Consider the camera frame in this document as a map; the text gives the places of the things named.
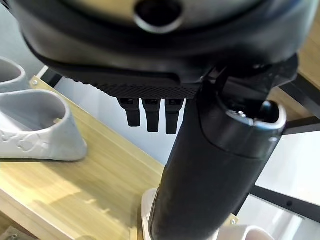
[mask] metal screw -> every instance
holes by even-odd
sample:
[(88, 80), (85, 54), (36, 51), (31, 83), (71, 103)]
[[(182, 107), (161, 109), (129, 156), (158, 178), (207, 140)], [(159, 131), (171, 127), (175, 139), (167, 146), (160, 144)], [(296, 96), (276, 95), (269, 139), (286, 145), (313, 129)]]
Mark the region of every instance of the metal screw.
[(243, 111), (238, 111), (240, 117), (245, 118), (247, 115)]
[(270, 143), (274, 143), (276, 141), (278, 141), (278, 138), (276, 138), (275, 136), (272, 136), (272, 137), (269, 138), (269, 142)]
[(9, 237), (9, 240), (18, 240), (18, 234), (13, 234)]
[(37, 80), (33, 80), (33, 81), (32, 81), (32, 85), (33, 85), (33, 86), (37, 86), (37, 85), (38, 85), (38, 81), (37, 81)]

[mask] wooden shelf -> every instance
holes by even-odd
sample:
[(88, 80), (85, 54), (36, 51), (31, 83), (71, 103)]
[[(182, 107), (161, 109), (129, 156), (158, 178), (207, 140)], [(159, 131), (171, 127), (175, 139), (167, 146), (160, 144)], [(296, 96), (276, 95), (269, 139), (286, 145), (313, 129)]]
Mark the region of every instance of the wooden shelf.
[(42, 240), (141, 240), (141, 198), (159, 186), (164, 166), (67, 101), (87, 157), (2, 161), (0, 211)]

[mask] black metal bar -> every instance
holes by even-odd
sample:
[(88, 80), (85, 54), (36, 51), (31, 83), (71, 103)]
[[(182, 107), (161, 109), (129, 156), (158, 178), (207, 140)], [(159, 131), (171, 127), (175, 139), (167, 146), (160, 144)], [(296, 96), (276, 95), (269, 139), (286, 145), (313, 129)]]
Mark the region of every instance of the black metal bar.
[(250, 194), (299, 216), (320, 223), (320, 206), (263, 187), (254, 186)]
[(320, 119), (320, 91), (303, 76), (298, 74), (295, 81), (280, 88)]
[(120, 106), (125, 110), (129, 127), (140, 127), (139, 99), (118, 98)]
[(41, 77), (41, 80), (50, 85), (50, 87), (54, 88), (62, 79), (62, 77), (63, 76), (59, 75), (58, 73), (49, 68)]
[(283, 135), (302, 134), (320, 131), (320, 119), (316, 116), (290, 121), (286, 124)]
[(145, 109), (146, 124), (148, 132), (159, 132), (159, 116), (161, 99), (142, 99), (142, 104)]

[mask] white wall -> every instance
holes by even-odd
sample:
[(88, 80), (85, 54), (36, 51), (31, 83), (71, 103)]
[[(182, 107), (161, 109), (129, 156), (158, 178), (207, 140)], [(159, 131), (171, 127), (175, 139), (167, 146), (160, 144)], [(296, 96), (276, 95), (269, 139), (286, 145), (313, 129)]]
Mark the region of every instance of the white wall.
[[(165, 164), (176, 135), (166, 135), (165, 109), (160, 109), (159, 132), (147, 132), (145, 110), (140, 104), (140, 127), (129, 127), (125, 111), (114, 97), (70, 79), (63, 79), (56, 89), (121, 134), (150, 156)], [(180, 112), (179, 126), (183, 110)], [(319, 169), (320, 132), (284, 136), (257, 185), (320, 205)], [(320, 240), (320, 224), (280, 210), (249, 196), (239, 213), (240, 224), (257, 225), (275, 240)]]

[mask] circular hole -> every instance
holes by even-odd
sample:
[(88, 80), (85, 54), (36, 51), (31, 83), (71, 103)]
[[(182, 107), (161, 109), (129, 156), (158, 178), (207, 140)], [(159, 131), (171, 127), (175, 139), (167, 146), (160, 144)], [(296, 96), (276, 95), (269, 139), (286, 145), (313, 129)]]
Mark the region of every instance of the circular hole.
[(288, 201), (288, 202), (286, 203), (286, 205), (287, 205), (288, 207), (291, 207), (291, 206), (293, 205), (293, 202), (292, 202), (292, 201)]
[(182, 15), (181, 5), (174, 0), (143, 0), (137, 3), (134, 11), (136, 20), (138, 19), (137, 25), (155, 33), (159, 32), (152, 28), (161, 29), (174, 25), (166, 32), (175, 30), (180, 25), (177, 21)]

